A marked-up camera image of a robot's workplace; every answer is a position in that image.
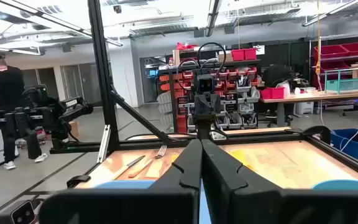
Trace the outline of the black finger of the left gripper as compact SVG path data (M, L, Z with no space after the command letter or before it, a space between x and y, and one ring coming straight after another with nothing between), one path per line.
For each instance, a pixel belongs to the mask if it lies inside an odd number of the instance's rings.
M206 96L205 95L196 95L196 112L204 113L206 111Z
M214 113L214 105L215 105L215 101L216 101L216 95L215 94L207 94L206 101L207 101L207 106L209 107L210 112Z

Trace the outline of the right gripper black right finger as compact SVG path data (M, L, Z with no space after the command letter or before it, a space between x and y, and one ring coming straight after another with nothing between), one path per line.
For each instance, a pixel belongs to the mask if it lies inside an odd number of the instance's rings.
M202 178L212 223L358 223L358 182L283 189L204 140ZM358 171L358 162L346 158Z

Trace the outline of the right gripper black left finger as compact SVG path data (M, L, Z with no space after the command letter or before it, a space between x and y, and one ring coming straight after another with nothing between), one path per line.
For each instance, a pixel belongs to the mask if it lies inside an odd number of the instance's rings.
M41 205L39 222L197 223L201 193L201 141L192 140L171 167L146 187L110 181L52 195Z

